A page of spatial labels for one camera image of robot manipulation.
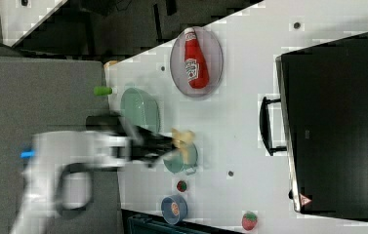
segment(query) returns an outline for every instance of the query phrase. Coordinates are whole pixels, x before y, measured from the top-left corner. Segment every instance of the ketchup bottle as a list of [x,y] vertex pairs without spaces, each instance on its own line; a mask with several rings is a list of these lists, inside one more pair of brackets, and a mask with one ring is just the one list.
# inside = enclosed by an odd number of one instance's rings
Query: ketchup bottle
[[193,89],[205,88],[209,83],[207,63],[199,47],[195,30],[192,27],[184,31],[184,67],[187,81]]

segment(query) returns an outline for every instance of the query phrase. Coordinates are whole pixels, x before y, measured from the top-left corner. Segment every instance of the small bowl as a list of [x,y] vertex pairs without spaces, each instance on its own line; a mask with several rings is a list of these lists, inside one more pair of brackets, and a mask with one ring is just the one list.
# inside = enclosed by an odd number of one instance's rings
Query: small bowl
[[[178,206],[178,213],[172,211],[173,204]],[[169,224],[175,225],[187,216],[186,201],[181,195],[173,195],[162,200],[162,215]]]

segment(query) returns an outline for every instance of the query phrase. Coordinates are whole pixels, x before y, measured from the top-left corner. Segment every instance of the white cap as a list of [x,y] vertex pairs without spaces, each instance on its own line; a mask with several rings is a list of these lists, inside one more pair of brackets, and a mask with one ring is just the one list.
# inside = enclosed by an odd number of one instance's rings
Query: white cap
[[189,32],[195,32],[195,30],[193,29],[193,27],[189,27],[187,29],[184,30],[184,34],[187,34]]

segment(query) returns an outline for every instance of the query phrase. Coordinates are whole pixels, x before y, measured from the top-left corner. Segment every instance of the light green plate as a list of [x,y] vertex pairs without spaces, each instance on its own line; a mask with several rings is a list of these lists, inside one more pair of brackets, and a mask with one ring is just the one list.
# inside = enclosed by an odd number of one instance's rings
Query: light green plate
[[159,133],[159,108],[156,100],[147,92],[129,88],[120,102],[121,113],[132,124]]

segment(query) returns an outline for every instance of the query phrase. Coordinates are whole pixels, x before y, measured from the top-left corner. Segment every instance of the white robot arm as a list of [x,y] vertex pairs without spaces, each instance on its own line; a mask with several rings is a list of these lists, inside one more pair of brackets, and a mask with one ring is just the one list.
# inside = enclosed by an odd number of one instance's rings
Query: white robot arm
[[23,172],[27,187],[12,234],[42,234],[49,218],[74,218],[87,210],[93,191],[81,207],[64,204],[68,176],[87,174],[93,181],[94,171],[115,170],[132,160],[146,161],[150,167],[158,157],[176,149],[171,138],[132,126],[120,115],[89,117],[87,125],[92,131],[34,137],[35,156]]

